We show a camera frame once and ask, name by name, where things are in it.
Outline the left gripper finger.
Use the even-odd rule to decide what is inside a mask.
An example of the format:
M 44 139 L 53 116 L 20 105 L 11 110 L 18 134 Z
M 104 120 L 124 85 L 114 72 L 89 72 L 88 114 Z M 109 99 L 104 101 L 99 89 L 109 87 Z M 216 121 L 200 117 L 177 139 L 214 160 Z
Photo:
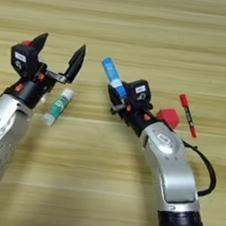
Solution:
M 73 82 L 75 76 L 77 76 L 79 70 L 82 68 L 83 60 L 85 59 L 86 46 L 83 45 L 72 55 L 69 59 L 69 67 L 65 72 L 66 81 L 68 83 Z
M 35 48 L 38 52 L 40 52 L 44 48 L 47 37 L 48 33 L 38 35 L 36 38 L 32 40 L 31 46 Z

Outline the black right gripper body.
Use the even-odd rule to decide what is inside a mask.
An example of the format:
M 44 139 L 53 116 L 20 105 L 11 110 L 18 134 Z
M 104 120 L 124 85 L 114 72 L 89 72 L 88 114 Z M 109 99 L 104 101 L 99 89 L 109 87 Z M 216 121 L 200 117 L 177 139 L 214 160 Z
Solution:
M 112 100 L 112 114 L 118 114 L 138 137 L 146 127 L 158 122 L 157 117 L 151 113 L 152 109 L 153 105 L 149 103 L 140 105 L 127 102 L 123 104 L 120 100 Z

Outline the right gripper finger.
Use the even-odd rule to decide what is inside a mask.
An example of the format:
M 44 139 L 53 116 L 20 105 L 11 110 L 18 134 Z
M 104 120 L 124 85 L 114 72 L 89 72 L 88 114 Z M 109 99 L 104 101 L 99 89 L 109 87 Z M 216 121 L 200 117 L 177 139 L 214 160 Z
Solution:
M 115 88 L 112 87 L 112 85 L 108 86 L 108 91 L 109 91 L 109 97 L 110 100 L 112 101 L 112 105 L 114 107 L 116 106 L 121 106 L 123 104 L 122 100 L 119 98 L 118 92 L 115 90 Z
M 121 81 L 121 82 L 122 82 L 122 85 L 123 85 L 123 88 L 124 88 L 126 95 L 129 96 L 129 84 L 126 83 L 126 82 L 123 82 L 123 81 Z

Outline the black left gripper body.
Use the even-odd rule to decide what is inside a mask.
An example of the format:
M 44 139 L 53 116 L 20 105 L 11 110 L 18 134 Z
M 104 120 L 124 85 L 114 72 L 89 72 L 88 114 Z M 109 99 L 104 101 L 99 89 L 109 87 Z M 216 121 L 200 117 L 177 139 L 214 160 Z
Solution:
M 32 79 L 19 79 L 4 93 L 13 96 L 26 107 L 34 109 L 41 98 L 50 92 L 57 82 L 66 84 L 67 78 L 63 74 L 55 74 L 52 71 L 39 72 Z

